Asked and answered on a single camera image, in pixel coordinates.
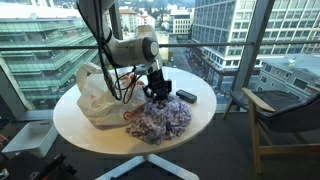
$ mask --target tree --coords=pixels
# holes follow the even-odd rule
[[[127,25],[124,25],[123,30],[124,30],[124,31],[129,31],[129,28],[127,27]]]

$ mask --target round white table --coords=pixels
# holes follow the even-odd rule
[[[191,140],[210,123],[216,110],[216,96],[212,88],[201,78],[177,69],[163,67],[164,79],[171,79],[172,94],[183,89],[197,96],[192,108],[192,120],[186,131],[180,136],[160,145],[150,145],[126,133],[126,126],[97,128],[83,115],[77,105],[80,92],[77,86],[68,90],[58,101],[53,121],[59,134],[70,143],[89,151],[107,155],[136,156],[125,164],[109,171],[98,179],[119,177],[135,166],[149,161],[170,171],[183,179],[199,179],[197,175],[180,168],[152,153],[165,151]]]

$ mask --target rooftop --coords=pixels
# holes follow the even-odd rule
[[[263,62],[286,71],[300,69],[320,76],[320,56],[310,54],[287,54],[283,58],[262,58]]]

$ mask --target chair armrest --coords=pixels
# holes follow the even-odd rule
[[[252,101],[259,109],[266,112],[275,112],[275,110],[270,107],[267,103],[261,100],[258,96],[253,94],[248,88],[242,88],[244,94],[248,97],[249,101]]]
[[[314,87],[314,86],[311,86],[311,85],[307,85],[307,88],[313,90],[313,91],[317,91],[317,92],[320,92],[320,88],[317,88],[317,87]]]

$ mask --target white plastic bag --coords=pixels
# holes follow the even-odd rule
[[[114,73],[110,74],[115,82]],[[130,78],[124,78],[122,83],[128,84],[128,80]],[[79,68],[77,85],[81,92],[78,106],[94,125],[127,125],[133,120],[128,118],[131,113],[147,102],[141,81],[136,82],[132,97],[127,104],[122,100],[117,101],[108,90],[101,68],[93,63],[86,63]]]

